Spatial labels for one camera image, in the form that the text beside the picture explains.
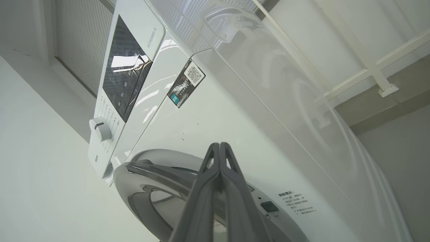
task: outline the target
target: gray wall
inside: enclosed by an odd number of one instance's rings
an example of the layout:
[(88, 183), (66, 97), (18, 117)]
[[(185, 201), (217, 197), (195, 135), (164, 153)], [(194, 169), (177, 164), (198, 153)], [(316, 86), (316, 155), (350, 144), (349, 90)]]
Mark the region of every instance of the gray wall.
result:
[(430, 241), (430, 105), (358, 136), (387, 176), (415, 242)]

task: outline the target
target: qr code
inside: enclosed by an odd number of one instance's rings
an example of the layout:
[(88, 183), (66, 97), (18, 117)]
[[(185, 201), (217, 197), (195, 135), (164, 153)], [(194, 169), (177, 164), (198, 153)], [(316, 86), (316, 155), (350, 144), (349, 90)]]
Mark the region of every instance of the qr code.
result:
[(194, 66), (191, 66), (191, 68), (188, 69), (187, 75), (190, 77), (190, 81), (194, 83), (198, 82), (202, 77), (202, 75), (197, 71)]
[(203, 77), (205, 77), (203, 72), (196, 66), (194, 62), (191, 62), (188, 66), (185, 76), (187, 76), (188, 80), (190, 80), (193, 86), (197, 86)]

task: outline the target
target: front-load washing machine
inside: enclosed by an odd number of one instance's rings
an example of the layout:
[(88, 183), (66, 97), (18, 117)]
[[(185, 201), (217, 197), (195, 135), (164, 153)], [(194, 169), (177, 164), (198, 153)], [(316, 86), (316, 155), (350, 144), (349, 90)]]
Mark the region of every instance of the front-load washing machine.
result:
[(412, 241), (383, 172), (247, 1), (119, 0), (89, 124), (97, 174), (163, 242), (218, 142), (276, 241)]

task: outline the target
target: sticker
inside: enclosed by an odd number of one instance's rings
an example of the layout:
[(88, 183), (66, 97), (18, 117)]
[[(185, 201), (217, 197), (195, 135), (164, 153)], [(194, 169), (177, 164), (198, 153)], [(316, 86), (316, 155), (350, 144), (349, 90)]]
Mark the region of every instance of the sticker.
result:
[(316, 212), (316, 209), (309, 205), (309, 201), (301, 193), (296, 194), (292, 191), (287, 191), (278, 195), (279, 197), (282, 197), (282, 200), (284, 200), (287, 206), (297, 215), (304, 215)]
[(204, 77), (205, 74), (200, 68), (192, 60), (189, 60), (167, 96), (180, 108)]

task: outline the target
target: white washing machine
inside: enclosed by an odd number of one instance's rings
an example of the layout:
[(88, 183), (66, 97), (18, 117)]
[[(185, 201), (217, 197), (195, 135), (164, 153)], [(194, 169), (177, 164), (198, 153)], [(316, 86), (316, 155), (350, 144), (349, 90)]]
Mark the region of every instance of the white washing machine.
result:
[(104, 66), (89, 159), (161, 241), (216, 142), (277, 241), (412, 241), (380, 168), (245, 1), (119, 0)]

